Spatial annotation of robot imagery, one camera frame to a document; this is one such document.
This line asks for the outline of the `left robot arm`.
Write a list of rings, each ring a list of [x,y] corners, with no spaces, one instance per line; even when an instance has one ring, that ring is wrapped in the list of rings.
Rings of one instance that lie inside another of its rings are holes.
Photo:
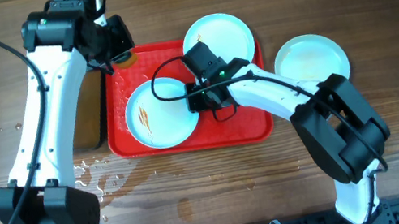
[[[0,187],[3,224],[101,224],[97,197],[75,186],[77,101],[88,65],[110,68],[133,47],[106,0],[52,0],[22,28],[28,99],[19,152]]]

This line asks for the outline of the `pale blue plate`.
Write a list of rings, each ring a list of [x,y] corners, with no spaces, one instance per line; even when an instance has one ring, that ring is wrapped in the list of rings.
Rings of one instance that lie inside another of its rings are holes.
[[[183,53],[197,42],[203,42],[217,56],[229,63],[233,58],[253,61],[255,40],[249,27],[239,18],[216,13],[203,16],[187,30]]]
[[[200,115],[188,110],[185,84],[157,78],[141,84],[127,101],[125,121],[131,135],[152,149],[167,149],[185,141],[197,127]]]
[[[331,74],[350,77],[345,51],[327,37],[307,34],[289,39],[275,58],[276,75],[295,80],[325,81]]]

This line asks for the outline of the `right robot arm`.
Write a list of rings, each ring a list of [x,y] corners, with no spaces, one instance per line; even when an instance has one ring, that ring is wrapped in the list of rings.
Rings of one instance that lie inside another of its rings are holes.
[[[295,80],[249,64],[189,84],[186,93],[193,109],[231,104],[290,121],[313,161],[334,180],[337,213],[350,224],[373,223],[380,206],[376,178],[388,170],[383,155],[390,130],[344,76]]]

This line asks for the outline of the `orange green sponge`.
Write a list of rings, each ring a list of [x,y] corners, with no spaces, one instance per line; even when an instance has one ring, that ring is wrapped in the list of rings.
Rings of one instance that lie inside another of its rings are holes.
[[[118,61],[115,62],[117,69],[128,69],[138,60],[138,56],[133,51],[126,52]]]

